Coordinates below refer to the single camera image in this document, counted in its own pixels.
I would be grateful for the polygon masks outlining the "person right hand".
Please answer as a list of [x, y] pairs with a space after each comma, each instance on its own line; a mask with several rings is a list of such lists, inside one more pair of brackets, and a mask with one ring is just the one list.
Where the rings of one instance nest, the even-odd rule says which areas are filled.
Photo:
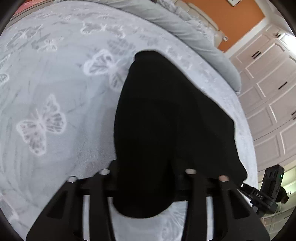
[[286, 204], [288, 202], [288, 199], [289, 197], [286, 190], [282, 186], [280, 186], [275, 202]]

